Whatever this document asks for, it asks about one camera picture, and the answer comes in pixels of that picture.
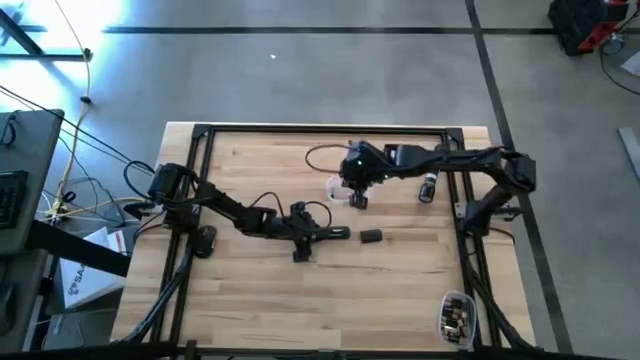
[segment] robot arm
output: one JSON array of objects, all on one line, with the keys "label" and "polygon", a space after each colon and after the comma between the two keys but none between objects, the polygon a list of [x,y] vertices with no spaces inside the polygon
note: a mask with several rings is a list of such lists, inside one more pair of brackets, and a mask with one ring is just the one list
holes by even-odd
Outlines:
[{"label": "robot arm", "polygon": [[385,145],[380,151],[366,141],[351,144],[340,165],[343,186],[354,192],[352,206],[366,209],[364,192],[375,183],[397,177],[422,176],[432,171],[483,172],[496,185],[481,200],[471,201],[465,211],[465,227],[487,235],[491,215],[513,196],[535,190],[535,161],[528,155],[502,148],[484,150],[427,150],[417,145]]},{"label": "robot arm", "polygon": [[[187,200],[175,200],[184,181],[193,185],[195,196]],[[306,211],[307,203],[296,202],[291,205],[289,216],[280,214],[279,217],[275,209],[242,205],[218,190],[214,184],[203,181],[193,171],[177,164],[165,164],[158,168],[148,194],[155,203],[169,209],[206,206],[229,219],[236,229],[247,236],[293,240],[296,246],[293,253],[295,262],[309,260],[312,243],[348,239],[350,236],[346,226],[320,227]]]}]

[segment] wooden table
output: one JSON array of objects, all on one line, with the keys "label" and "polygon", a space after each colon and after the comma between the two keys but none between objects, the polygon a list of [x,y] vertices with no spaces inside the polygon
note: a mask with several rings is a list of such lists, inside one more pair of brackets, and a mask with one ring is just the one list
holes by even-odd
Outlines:
[{"label": "wooden table", "polygon": [[[193,125],[167,124],[159,164],[185,163]],[[491,145],[485,127],[464,127],[463,133],[467,148]],[[417,200],[420,178],[392,179],[376,186],[365,211],[331,203],[325,191],[329,175],[308,168],[304,154],[313,145],[361,138],[379,147],[412,143],[433,148],[440,142],[436,137],[400,135],[215,135],[208,180],[218,188],[244,204],[274,191],[285,211],[295,201],[323,201],[333,212],[334,225],[350,226],[353,235],[349,240],[314,244],[310,262],[293,263],[292,242],[245,237],[223,217],[203,210],[201,225],[218,229],[217,245],[211,258],[194,260],[181,343],[195,339],[198,346],[224,348],[452,349],[438,338],[436,329],[443,295],[463,290],[445,176],[428,205]],[[343,157],[344,149],[326,149],[310,160],[318,167],[337,168]],[[194,169],[200,168],[201,159],[200,153]],[[472,180],[476,196],[493,186],[483,174],[472,174]],[[271,198],[260,203],[276,206]],[[319,224],[326,221],[320,207],[310,211]],[[492,226],[508,230],[501,222]],[[371,228],[381,228],[384,241],[360,244],[358,232]],[[114,339],[127,335],[155,301],[169,236],[169,231],[157,229],[138,240]],[[495,299],[520,334],[533,343],[514,245],[496,232],[484,238],[484,245]],[[163,339],[168,338],[172,314],[170,304]],[[480,315],[488,343],[484,313]]]}]

